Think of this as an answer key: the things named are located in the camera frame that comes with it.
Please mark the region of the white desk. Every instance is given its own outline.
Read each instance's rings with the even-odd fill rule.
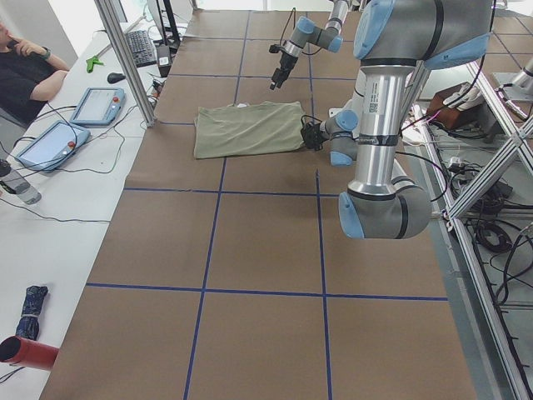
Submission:
[[[122,71],[114,51],[101,56],[104,66],[97,65],[92,73],[86,72],[87,58],[97,54],[109,43],[107,34],[98,32],[86,52],[67,75],[61,92],[52,106],[76,105],[88,87],[120,87],[126,92],[126,102],[117,119],[122,118],[135,100],[126,80],[114,85],[107,83],[107,75]],[[146,90],[152,76],[158,75],[157,66],[140,68],[139,74]],[[45,106],[42,112],[49,111]],[[62,111],[68,120],[73,110]],[[36,137],[53,122],[61,119],[52,113],[36,121],[25,136]],[[109,174],[94,172],[40,172],[27,180],[42,194],[42,200],[28,206],[43,216],[69,219],[109,220],[122,193],[124,179],[129,173],[145,131],[142,115],[135,108],[117,130],[126,138],[114,170]],[[92,137],[105,128],[91,129]],[[114,132],[80,148],[62,168],[75,170],[92,168],[108,171],[112,168],[122,139]],[[27,142],[20,142],[14,154]],[[21,165],[9,159],[15,168]],[[4,193],[10,203],[24,205],[16,196]],[[39,318],[39,342],[61,347],[87,276],[107,231],[107,223],[55,222],[42,220],[31,213],[0,202],[0,235],[2,237],[2,279],[0,279],[0,340],[15,333],[25,290],[32,285],[46,285],[49,294]],[[0,376],[13,370],[0,363]],[[37,400],[46,384],[48,372],[26,368],[0,385],[0,398]]]

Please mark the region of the plastic bottle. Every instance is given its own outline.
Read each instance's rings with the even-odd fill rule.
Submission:
[[[16,194],[26,204],[35,204],[41,200],[41,193],[34,188],[20,173],[11,168],[11,164],[0,159],[0,186],[10,194]]]

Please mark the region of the green object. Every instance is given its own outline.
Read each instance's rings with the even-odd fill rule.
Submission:
[[[48,47],[45,47],[44,49],[45,49],[47,52],[45,52],[45,53],[41,56],[41,58],[42,58],[43,60],[48,60],[48,59],[50,58],[50,56],[52,55],[52,52],[50,51],[50,49],[49,49]]]
[[[87,72],[91,73],[95,65],[103,65],[103,62],[98,59],[98,56],[92,56],[87,60]]]
[[[197,118],[195,158],[281,153],[303,145],[299,102],[207,109]]]

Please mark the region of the person's hand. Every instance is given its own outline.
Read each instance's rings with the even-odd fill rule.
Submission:
[[[15,37],[15,36],[9,36],[12,40],[18,42],[15,45],[15,51],[19,56],[27,57],[32,53],[39,54],[43,56],[46,54],[47,50],[44,47],[39,46],[38,44],[35,44],[34,42],[30,42],[29,40],[22,39],[21,37]]]

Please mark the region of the black mouse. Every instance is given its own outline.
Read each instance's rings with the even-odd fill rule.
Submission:
[[[118,72],[111,72],[109,75],[107,75],[107,82],[108,83],[117,83],[123,80],[126,76],[123,73]]]

